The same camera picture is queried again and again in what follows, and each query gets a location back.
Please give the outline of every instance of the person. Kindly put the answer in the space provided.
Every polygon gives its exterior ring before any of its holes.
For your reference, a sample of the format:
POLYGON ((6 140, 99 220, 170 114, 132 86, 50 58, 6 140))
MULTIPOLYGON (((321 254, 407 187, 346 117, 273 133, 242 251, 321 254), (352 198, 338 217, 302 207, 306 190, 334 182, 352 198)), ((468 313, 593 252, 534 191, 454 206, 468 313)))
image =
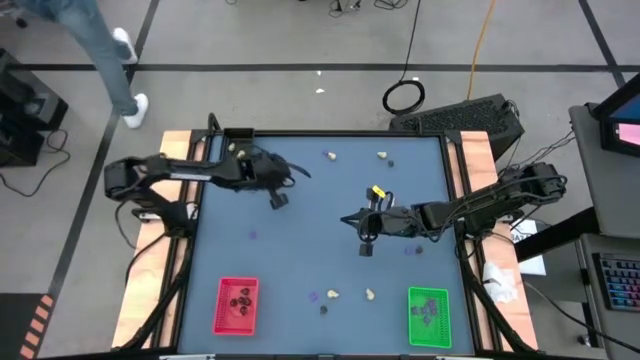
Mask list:
POLYGON ((57 22, 84 48, 100 73, 111 102, 129 128, 140 127, 149 109, 145 94, 131 96, 122 64, 138 62, 129 34, 109 32, 96 0, 13 0, 44 19, 57 22))

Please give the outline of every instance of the shoe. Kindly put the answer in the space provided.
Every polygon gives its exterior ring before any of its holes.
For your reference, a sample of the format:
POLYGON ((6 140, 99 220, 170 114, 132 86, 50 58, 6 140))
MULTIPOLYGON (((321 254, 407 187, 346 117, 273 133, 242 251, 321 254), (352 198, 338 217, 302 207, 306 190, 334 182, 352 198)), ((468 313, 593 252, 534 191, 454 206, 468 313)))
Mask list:
POLYGON ((137 129, 142 125, 142 120, 149 110, 149 98, 145 94, 138 94, 133 98, 138 103, 138 112, 135 115, 123 116, 122 119, 130 129, 137 129))
POLYGON ((127 44, 127 47, 129 48, 129 52, 131 52, 130 58, 121 59, 120 62, 122 62, 125 65, 137 64, 138 55, 136 55, 136 51, 133 48, 133 43, 131 42, 131 37, 129 36, 129 33, 127 33, 123 28, 115 28, 113 29, 112 36, 115 41, 127 44))

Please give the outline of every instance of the blue table surface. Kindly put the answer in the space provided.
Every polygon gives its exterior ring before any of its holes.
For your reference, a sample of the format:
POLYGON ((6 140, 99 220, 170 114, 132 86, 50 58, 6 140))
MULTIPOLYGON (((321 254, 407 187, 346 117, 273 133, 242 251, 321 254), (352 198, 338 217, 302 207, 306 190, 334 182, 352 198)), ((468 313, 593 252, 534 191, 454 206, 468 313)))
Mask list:
MULTIPOLYGON (((473 346, 454 238, 380 236, 374 256, 358 256, 355 229, 339 221, 367 206, 374 184, 396 205, 447 201, 436 138, 257 137, 256 145, 306 168, 289 204, 272 210, 266 192, 206 185, 178 351, 181 354, 471 354, 473 346), (337 154, 330 161, 323 151, 337 154), (376 153, 386 151, 389 167, 376 153), (407 250, 422 245, 420 255, 407 250), (221 277, 257 277, 260 297, 254 336, 216 336, 213 318, 221 277), (411 346, 407 292, 411 286, 449 292, 452 348, 411 346), (376 293, 374 301, 365 289, 376 293), (326 292, 335 289, 337 299, 326 292), (319 298, 313 301, 310 294, 319 298), (320 314, 326 305, 328 313, 320 314)), ((214 138, 210 159, 219 158, 214 138)))

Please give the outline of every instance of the computer monitor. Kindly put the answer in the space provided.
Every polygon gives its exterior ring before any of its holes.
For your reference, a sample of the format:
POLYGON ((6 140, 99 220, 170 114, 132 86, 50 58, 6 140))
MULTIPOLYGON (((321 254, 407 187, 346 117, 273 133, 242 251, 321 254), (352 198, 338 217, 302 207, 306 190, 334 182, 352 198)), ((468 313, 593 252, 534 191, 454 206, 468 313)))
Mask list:
POLYGON ((603 149, 640 157, 640 74, 592 107, 591 114, 600 121, 603 149))

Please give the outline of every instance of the red tray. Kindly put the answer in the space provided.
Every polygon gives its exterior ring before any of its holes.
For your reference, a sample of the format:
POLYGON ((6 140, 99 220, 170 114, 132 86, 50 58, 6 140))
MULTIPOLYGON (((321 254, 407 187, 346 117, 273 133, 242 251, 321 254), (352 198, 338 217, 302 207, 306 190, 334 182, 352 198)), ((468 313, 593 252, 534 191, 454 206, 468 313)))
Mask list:
POLYGON ((213 319, 213 333, 215 335, 251 336, 256 331, 256 318, 258 315, 258 284, 257 278, 220 278, 218 286, 218 300, 216 302, 216 314, 213 319), (242 316, 240 305, 232 307, 231 299, 244 296, 240 290, 249 289, 251 305, 247 306, 249 312, 242 316))

